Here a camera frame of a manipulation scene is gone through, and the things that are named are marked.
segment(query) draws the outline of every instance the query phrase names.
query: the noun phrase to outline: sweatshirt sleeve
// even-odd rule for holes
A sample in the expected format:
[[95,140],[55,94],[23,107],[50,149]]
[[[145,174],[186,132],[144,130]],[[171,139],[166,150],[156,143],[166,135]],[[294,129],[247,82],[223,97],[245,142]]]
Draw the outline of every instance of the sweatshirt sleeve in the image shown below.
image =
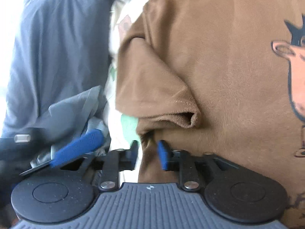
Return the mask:
[[145,125],[143,133],[200,123],[190,89],[152,48],[145,13],[131,26],[119,50],[116,108],[139,118]]

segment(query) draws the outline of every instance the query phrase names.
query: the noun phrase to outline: metal screw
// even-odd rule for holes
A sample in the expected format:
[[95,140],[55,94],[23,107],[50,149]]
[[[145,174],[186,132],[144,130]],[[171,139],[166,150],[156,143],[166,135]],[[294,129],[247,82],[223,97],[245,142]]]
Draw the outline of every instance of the metal screw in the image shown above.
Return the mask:
[[199,187],[199,183],[189,181],[189,182],[184,183],[184,187],[187,188],[187,189],[196,189],[196,188]]
[[112,189],[115,187],[115,182],[106,181],[101,183],[101,188],[103,189]]

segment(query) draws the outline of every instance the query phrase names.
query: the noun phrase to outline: cartoon face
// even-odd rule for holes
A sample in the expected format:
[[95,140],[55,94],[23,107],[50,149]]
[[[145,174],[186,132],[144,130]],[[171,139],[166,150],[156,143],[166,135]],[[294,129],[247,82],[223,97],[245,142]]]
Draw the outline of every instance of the cartoon face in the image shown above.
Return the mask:
[[285,41],[274,41],[272,49],[277,55],[289,61],[290,102],[298,118],[305,121],[305,37],[301,37],[300,46]]

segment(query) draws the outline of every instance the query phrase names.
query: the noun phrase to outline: white fabric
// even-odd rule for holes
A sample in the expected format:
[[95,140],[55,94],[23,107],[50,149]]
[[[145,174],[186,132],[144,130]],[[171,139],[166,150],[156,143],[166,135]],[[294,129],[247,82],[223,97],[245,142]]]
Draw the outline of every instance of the white fabric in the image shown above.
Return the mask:
[[[143,7],[148,0],[116,0],[112,6],[110,23],[109,51],[112,56],[112,63],[109,67],[108,80],[105,87],[107,105],[104,111],[104,121],[108,125],[111,136],[110,149],[129,149],[130,143],[139,137],[135,129],[137,118],[123,115],[115,109],[116,92],[116,68],[117,54],[120,47],[119,23],[129,16],[132,23],[141,15]],[[139,148],[138,160],[134,171],[123,171],[120,175],[120,182],[138,182],[138,173],[142,159],[142,147]]]

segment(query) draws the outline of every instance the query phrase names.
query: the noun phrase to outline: green fabric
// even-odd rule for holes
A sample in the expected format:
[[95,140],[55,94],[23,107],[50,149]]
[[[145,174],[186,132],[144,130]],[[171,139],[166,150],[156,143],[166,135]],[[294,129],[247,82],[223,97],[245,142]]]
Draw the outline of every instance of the green fabric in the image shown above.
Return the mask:
[[110,75],[112,77],[112,80],[114,81],[116,79],[116,70],[113,66],[110,68]]
[[139,120],[138,118],[130,117],[125,114],[122,114],[122,116],[121,116],[123,136],[124,136],[124,139],[129,143],[129,145],[134,140],[138,141],[139,143],[141,142],[139,136],[136,133],[138,120]]

